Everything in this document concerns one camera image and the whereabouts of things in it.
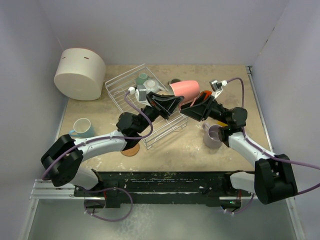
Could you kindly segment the light pink mug white inside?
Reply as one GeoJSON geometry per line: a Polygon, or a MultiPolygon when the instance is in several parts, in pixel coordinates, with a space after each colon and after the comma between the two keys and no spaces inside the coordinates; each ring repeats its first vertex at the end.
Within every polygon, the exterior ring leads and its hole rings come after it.
{"type": "Polygon", "coordinates": [[[192,106],[200,95],[200,86],[195,80],[184,80],[169,84],[168,92],[176,97],[184,97],[183,101],[179,104],[179,108],[189,103],[192,106]]]}

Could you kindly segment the pale grey white mug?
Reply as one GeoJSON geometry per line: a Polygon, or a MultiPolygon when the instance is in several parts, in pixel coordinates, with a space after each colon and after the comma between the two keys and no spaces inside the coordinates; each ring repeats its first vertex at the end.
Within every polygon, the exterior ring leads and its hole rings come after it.
{"type": "Polygon", "coordinates": [[[149,94],[150,92],[157,94],[158,92],[166,91],[166,89],[162,87],[157,80],[154,80],[154,79],[146,80],[143,83],[143,86],[146,88],[147,94],[149,94]]]}

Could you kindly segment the sage green cup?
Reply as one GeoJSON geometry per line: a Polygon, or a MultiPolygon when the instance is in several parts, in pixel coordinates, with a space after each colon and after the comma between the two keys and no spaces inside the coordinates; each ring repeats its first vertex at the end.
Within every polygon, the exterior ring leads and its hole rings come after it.
{"type": "Polygon", "coordinates": [[[137,86],[141,86],[149,79],[150,79],[149,75],[147,75],[146,73],[140,73],[138,77],[135,79],[135,83],[137,86]]]}

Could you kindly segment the beige round mug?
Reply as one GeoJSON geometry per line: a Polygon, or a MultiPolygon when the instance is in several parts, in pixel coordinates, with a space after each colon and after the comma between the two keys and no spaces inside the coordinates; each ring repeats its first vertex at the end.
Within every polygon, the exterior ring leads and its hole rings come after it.
{"type": "Polygon", "coordinates": [[[158,95],[163,95],[163,96],[169,96],[171,95],[168,91],[164,91],[164,90],[161,90],[159,92],[157,92],[158,95]]]}

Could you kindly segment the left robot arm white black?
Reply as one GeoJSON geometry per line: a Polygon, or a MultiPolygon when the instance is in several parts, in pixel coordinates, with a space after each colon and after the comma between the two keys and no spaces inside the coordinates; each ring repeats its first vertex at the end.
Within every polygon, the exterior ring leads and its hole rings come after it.
{"type": "Polygon", "coordinates": [[[72,138],[65,134],[59,137],[40,159],[45,169],[42,179],[50,180],[55,187],[72,184],[91,196],[98,196],[103,191],[102,178],[96,170],[81,167],[81,163],[106,153],[132,149],[152,134],[153,122],[158,117],[168,119],[184,97],[150,92],[143,108],[137,108],[127,97],[124,100],[138,114],[123,112],[116,130],[104,135],[72,138]]]}

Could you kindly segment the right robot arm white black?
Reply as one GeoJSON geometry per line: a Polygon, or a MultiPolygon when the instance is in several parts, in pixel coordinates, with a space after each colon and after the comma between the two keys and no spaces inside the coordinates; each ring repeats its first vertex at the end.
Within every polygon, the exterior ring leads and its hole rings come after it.
{"type": "Polygon", "coordinates": [[[213,96],[202,94],[194,104],[184,104],[180,112],[199,122],[212,118],[224,123],[226,126],[218,129],[219,140],[254,167],[253,173],[241,170],[230,173],[229,179],[222,183],[226,195],[233,196],[244,190],[255,194],[262,204],[267,205],[298,194],[292,161],[288,156],[268,151],[246,135],[246,109],[227,109],[213,96]]]}

